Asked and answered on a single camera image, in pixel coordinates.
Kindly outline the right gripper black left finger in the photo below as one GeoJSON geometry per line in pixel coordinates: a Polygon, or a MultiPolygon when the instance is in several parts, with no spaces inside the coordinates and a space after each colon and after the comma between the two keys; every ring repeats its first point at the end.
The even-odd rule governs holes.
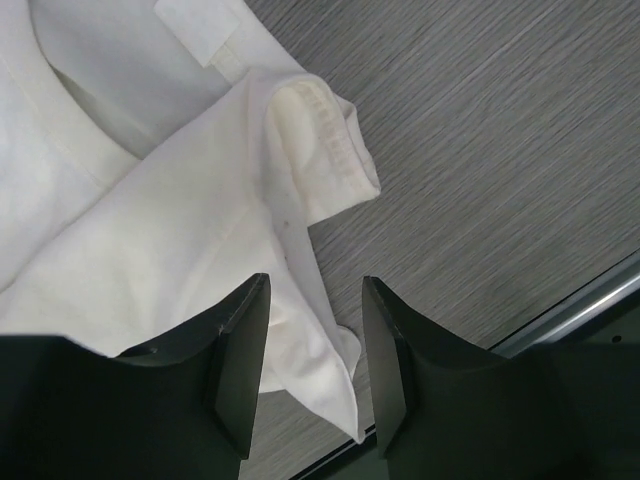
{"type": "Polygon", "coordinates": [[[235,479],[250,451],[269,277],[120,356],[1,340],[5,479],[235,479]]]}

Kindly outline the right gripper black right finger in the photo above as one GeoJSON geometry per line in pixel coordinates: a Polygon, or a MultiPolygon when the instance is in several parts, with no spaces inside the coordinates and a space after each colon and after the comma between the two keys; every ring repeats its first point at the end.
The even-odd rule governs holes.
{"type": "Polygon", "coordinates": [[[393,479],[635,479],[639,349],[563,344],[506,358],[362,286],[377,445],[393,479]]]}

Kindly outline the white t shirt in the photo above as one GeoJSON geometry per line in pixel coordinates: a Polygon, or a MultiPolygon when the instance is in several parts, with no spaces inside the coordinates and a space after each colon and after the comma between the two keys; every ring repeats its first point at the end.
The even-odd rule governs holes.
{"type": "Polygon", "coordinates": [[[361,440],[309,228],[380,189],[355,107],[243,1],[1,5],[5,334],[115,357],[265,273],[260,391],[361,440]]]}

